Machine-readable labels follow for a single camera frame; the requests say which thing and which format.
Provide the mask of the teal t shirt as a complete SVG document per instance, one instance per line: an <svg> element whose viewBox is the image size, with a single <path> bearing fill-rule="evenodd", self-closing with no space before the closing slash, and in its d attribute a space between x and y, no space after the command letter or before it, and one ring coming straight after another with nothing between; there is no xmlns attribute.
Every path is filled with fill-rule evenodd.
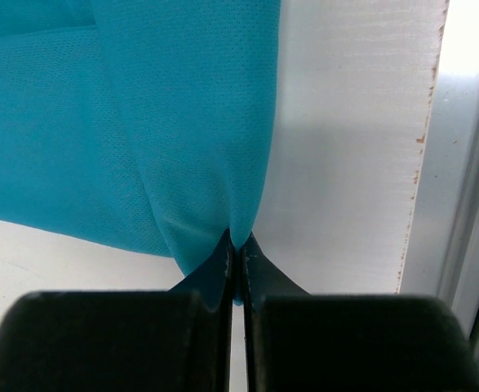
<svg viewBox="0 0 479 392"><path fill-rule="evenodd" d="M0 1L0 220L194 271L248 239L278 1Z"/></svg>

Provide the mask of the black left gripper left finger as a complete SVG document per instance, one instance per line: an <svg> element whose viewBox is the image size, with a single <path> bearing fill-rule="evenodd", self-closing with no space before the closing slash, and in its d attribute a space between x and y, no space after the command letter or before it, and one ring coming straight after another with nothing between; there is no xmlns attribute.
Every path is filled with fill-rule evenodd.
<svg viewBox="0 0 479 392"><path fill-rule="evenodd" d="M0 391L226 391L233 246L167 291L30 292L0 324Z"/></svg>

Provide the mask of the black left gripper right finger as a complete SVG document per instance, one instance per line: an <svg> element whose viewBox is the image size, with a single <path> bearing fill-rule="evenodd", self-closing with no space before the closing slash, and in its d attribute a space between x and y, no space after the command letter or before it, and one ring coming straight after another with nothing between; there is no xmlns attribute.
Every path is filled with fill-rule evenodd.
<svg viewBox="0 0 479 392"><path fill-rule="evenodd" d="M313 295L262 252L240 251L251 391L479 391L448 306L430 296Z"/></svg>

